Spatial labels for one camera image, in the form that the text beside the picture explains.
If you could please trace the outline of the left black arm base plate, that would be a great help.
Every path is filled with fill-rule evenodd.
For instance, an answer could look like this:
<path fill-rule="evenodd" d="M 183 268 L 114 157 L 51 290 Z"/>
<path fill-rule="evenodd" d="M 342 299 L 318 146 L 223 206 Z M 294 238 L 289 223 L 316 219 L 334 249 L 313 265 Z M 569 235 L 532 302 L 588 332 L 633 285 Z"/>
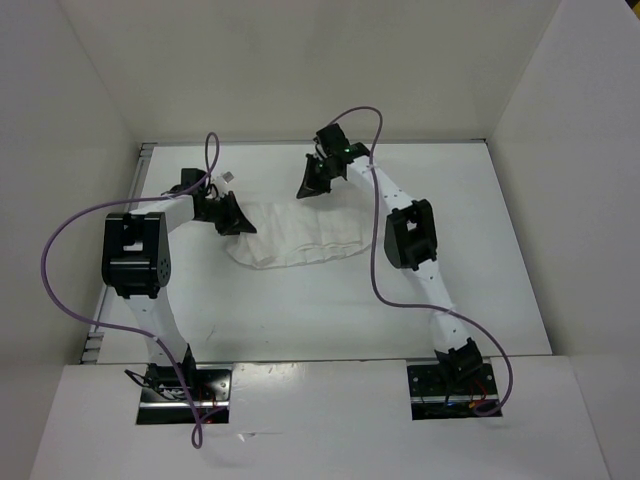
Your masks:
<path fill-rule="evenodd" d="M 150 369 L 145 375 L 125 373 L 141 388 L 137 425 L 193 425 L 187 394 L 175 372 L 169 368 L 162 378 Z M 187 375 L 187 386 L 193 406 L 204 424 L 227 424 L 230 416 L 232 366 L 200 364 Z"/>

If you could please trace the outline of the white pleated skirt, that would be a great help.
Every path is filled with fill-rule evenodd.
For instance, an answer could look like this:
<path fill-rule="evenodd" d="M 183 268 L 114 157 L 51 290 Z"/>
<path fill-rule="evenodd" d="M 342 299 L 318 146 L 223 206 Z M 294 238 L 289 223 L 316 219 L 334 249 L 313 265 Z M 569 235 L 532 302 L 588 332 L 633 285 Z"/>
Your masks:
<path fill-rule="evenodd" d="M 238 264 L 255 270 L 341 260 L 371 245 L 372 214 L 362 207 L 251 203 L 244 211 L 257 232 L 234 237 L 226 243 L 226 252 Z"/>

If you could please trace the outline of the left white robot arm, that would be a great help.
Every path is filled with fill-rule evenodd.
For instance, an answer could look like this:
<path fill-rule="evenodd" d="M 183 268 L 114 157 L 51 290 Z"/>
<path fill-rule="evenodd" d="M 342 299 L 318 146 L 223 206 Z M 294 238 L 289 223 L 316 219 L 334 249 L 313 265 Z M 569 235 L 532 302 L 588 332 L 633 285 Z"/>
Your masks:
<path fill-rule="evenodd" d="M 168 298 L 172 274 L 169 234 L 191 221 L 211 223 L 221 236 L 257 232 L 232 192 L 218 198 L 205 193 L 182 195 L 108 215 L 101 265 L 104 283 L 124 299 L 145 337 L 146 385 L 164 386 L 180 400 L 197 392 L 200 377 Z"/>

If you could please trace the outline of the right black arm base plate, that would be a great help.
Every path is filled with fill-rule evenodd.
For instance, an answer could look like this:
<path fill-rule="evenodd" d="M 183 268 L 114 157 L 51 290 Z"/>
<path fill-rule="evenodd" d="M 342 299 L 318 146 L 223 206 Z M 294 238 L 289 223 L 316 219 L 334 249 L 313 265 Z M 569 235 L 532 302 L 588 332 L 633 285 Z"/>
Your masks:
<path fill-rule="evenodd" d="M 433 361 L 409 363 L 406 370 L 413 421 L 476 418 L 476 408 L 492 410 L 500 401 L 489 362 L 457 386 L 445 384 Z"/>

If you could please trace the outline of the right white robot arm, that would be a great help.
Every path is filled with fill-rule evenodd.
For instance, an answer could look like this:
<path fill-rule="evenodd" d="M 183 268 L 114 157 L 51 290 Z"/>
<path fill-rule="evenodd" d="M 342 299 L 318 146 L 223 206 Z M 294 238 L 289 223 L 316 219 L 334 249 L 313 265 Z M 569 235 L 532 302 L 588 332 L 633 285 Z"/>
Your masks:
<path fill-rule="evenodd" d="M 317 144 L 307 163 L 298 199 L 331 192 L 331 182 L 343 178 L 360 190 L 373 191 L 377 209 L 386 215 L 383 250 L 388 262 L 418 288 L 433 312 L 430 328 L 438 361 L 438 380 L 450 393 L 462 392 L 482 366 L 482 356 L 444 284 L 437 261 L 433 208 L 426 199 L 405 193 L 369 160 L 362 143 L 329 147 Z"/>

